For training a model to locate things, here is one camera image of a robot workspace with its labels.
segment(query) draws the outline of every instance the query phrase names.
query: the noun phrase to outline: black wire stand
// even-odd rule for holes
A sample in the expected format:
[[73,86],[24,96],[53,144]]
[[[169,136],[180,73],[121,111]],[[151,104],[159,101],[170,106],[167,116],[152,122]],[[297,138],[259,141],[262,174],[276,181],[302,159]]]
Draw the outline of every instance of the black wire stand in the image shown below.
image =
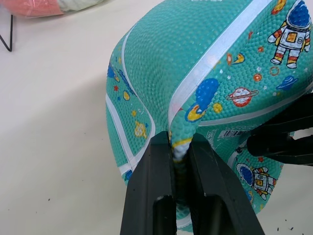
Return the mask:
[[2,41],[3,45],[5,46],[5,48],[9,51],[12,52],[12,38],[13,38],[13,15],[11,15],[11,25],[10,25],[10,43],[9,45],[5,42],[5,40],[3,39],[3,37],[0,34],[0,40]]

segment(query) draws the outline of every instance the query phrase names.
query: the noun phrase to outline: white cloth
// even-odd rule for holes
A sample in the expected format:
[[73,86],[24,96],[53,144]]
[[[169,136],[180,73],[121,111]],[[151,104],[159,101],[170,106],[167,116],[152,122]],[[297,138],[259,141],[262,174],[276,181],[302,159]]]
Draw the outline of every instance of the white cloth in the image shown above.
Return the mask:
[[79,11],[96,5],[103,0],[58,0],[60,10],[63,12]]

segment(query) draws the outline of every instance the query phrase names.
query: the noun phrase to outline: yellow moon graphic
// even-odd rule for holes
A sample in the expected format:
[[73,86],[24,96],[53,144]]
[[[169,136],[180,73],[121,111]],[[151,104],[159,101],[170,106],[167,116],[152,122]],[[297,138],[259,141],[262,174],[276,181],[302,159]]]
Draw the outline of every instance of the yellow moon graphic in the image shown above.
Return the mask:
[[197,114],[197,110],[199,109],[199,107],[199,104],[197,104],[192,110],[190,110],[190,112],[188,113],[188,120],[196,121],[205,115],[205,112]]
[[241,64],[245,61],[245,56],[241,53],[238,54],[236,60],[234,61],[234,64]]

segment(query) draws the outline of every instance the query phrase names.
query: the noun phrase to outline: astronaut helmet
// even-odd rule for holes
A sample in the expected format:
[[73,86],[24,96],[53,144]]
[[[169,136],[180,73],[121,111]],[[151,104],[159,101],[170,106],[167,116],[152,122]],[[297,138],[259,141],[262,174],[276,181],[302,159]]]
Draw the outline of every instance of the astronaut helmet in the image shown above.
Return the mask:
[[298,29],[308,29],[311,26],[311,18],[309,10],[303,0],[296,0],[292,8],[289,10],[287,24]]
[[253,184],[253,173],[249,166],[243,163],[239,163],[236,166],[236,169],[240,175],[240,177],[246,181],[246,183],[250,186]]

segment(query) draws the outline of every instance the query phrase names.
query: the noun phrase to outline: black clamp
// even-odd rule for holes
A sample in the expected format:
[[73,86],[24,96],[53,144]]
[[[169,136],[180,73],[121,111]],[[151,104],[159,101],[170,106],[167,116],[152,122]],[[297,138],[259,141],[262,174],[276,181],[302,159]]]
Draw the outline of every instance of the black clamp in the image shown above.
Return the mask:
[[[196,134],[186,156],[194,235],[264,235],[240,180]],[[121,235],[175,235],[178,201],[166,132],[153,137],[127,186]]]
[[255,157],[285,164],[313,166],[313,136],[294,140],[290,132],[313,127],[313,94],[296,100],[279,115],[251,132],[246,146]]

